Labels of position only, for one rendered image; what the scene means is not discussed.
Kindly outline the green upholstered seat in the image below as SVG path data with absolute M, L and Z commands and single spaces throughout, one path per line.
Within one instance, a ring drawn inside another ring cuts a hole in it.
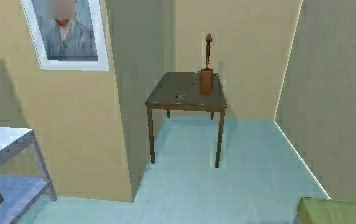
M 302 197 L 293 224 L 356 224 L 356 201 Z

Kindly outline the white framed portrait picture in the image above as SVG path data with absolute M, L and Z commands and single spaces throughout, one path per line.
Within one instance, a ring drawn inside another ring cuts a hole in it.
M 21 0 L 42 70 L 108 71 L 100 0 Z

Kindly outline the brown wooden statuette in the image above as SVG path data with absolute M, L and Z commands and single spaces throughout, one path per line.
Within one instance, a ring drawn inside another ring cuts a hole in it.
M 210 54 L 211 54 L 211 42 L 212 42 L 212 35 L 210 33 L 208 33 L 206 35 L 205 67 L 201 70 L 201 74 L 200 74 L 200 93 L 201 94 L 210 94 L 212 91 L 213 70 L 209 67 Z

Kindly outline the dark brown wooden table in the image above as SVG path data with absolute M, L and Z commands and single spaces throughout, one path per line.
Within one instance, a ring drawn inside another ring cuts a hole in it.
M 201 93 L 201 78 L 198 72 L 167 72 L 145 101 L 150 162 L 155 163 L 153 111 L 165 110 L 167 117 L 173 110 L 209 112 L 210 119 L 219 114 L 215 167 L 220 167 L 226 109 L 228 107 L 220 77 L 210 76 L 212 89 L 209 94 Z

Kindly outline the grey metal shelf table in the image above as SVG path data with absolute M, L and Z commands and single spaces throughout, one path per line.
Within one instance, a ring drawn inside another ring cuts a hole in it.
M 41 174 L 23 175 L 18 170 L 1 171 L 1 168 L 29 149 Z M 0 224 L 16 224 L 43 194 L 50 200 L 58 199 L 50 178 L 35 132 L 29 128 L 0 127 Z

